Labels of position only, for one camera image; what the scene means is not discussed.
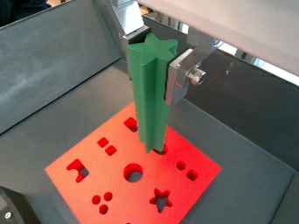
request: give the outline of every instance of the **screw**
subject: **screw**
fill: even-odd
[[[203,72],[198,67],[195,67],[187,74],[187,80],[188,82],[198,87],[204,80],[204,74],[206,72]]]
[[[4,215],[4,217],[5,217],[7,219],[11,219],[11,217],[12,217],[12,213],[7,213],[7,214]]]

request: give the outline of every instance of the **red board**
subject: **red board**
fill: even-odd
[[[45,171],[80,223],[174,224],[220,167],[170,127],[163,153],[146,153],[131,103]]]

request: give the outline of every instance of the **square hole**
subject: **square hole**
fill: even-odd
[[[108,140],[104,137],[102,137],[98,141],[98,145],[103,148],[107,146],[107,144],[108,144]]]
[[[136,127],[136,119],[134,117],[130,117],[126,121],[124,121],[124,125],[131,129],[132,132],[138,131],[138,127]]]
[[[112,156],[116,153],[118,149],[114,145],[110,145],[106,149],[106,153]]]

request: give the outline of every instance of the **black object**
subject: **black object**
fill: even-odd
[[[0,197],[5,203],[4,208],[0,210],[0,223],[40,224],[31,205],[19,192],[0,186]]]
[[[0,27],[49,8],[47,0],[0,0]]]

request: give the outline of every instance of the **green star-shaped peg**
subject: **green star-shaped peg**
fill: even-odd
[[[159,40],[152,33],[147,34],[144,43],[128,46],[139,140],[147,152],[164,148],[170,110],[164,102],[166,72],[176,47],[176,40]]]

